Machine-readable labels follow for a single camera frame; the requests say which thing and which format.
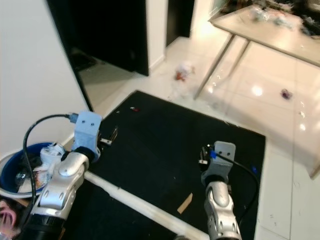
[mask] black rug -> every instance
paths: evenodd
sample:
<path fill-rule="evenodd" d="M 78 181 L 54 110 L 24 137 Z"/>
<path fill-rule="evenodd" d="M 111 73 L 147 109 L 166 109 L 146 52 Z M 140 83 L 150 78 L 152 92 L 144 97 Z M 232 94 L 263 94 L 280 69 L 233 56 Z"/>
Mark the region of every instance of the black rug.
<path fill-rule="evenodd" d="M 104 138 L 118 126 L 118 136 L 90 171 L 182 219 L 207 230 L 205 187 L 198 167 L 202 146 L 215 141 L 236 145 L 235 160 L 256 169 L 260 180 L 266 138 L 218 119 L 136 91 L 101 124 Z M 234 213 L 240 216 L 251 200 L 255 184 L 241 168 L 229 174 Z M 193 193 L 191 204 L 180 215 L 177 208 Z M 253 240 L 258 202 L 241 225 L 242 239 Z M 113 200 L 85 181 L 77 192 L 64 239 L 172 240 L 175 234 Z"/>

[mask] glossy floor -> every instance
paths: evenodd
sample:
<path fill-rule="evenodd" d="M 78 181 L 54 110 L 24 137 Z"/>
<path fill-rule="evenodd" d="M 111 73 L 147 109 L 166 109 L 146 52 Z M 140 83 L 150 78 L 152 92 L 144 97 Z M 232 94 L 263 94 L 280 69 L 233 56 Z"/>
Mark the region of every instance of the glossy floor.
<path fill-rule="evenodd" d="M 233 76 L 226 79 L 244 44 L 238 37 L 193 100 L 227 37 L 227 32 L 205 23 L 190 39 L 174 41 L 165 61 L 149 77 L 122 72 L 119 81 L 110 83 L 102 77 L 110 71 L 84 73 L 99 78 L 96 86 L 86 84 L 96 98 L 94 109 L 106 116 L 132 91 L 141 90 L 266 135 L 255 239 L 318 239 L 320 176 L 311 180 L 309 172 L 319 154 L 320 69 L 252 43 Z M 175 68 L 183 61 L 195 67 L 195 74 L 184 83 L 174 80 Z M 284 99 L 282 89 L 292 92 L 292 98 Z"/>

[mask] blue bowl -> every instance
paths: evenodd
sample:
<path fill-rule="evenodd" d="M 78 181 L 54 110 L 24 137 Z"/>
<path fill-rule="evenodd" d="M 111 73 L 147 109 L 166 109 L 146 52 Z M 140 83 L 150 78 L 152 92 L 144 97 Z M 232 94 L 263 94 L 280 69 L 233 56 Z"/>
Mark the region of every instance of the blue bowl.
<path fill-rule="evenodd" d="M 27 147 L 27 152 L 29 154 L 35 154 L 40 156 L 40 151 L 42 148 L 49 146 L 52 142 L 41 142 L 30 145 Z M 16 175 L 18 174 L 18 166 L 21 161 L 21 156 L 24 154 L 23 150 L 14 154 L 8 162 L 4 165 L 2 172 L 0 173 L 0 187 L 8 192 L 17 193 L 17 185 L 15 182 Z M 41 192 L 43 189 L 39 188 L 36 190 L 37 193 Z"/>

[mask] white bar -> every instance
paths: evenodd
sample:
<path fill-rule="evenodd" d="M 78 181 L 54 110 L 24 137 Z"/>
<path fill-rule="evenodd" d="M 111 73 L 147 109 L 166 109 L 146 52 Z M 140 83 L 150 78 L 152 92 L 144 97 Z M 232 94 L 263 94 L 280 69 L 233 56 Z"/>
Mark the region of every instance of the white bar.
<path fill-rule="evenodd" d="M 155 221 L 179 236 L 185 236 L 190 240 L 209 240 L 209 235 L 191 226 L 190 224 L 172 216 L 151 203 L 127 192 L 104 180 L 103 178 L 87 171 L 84 174 L 85 179 L 94 185 L 105 190 L 112 198 L 136 210 L 138 213 Z"/>

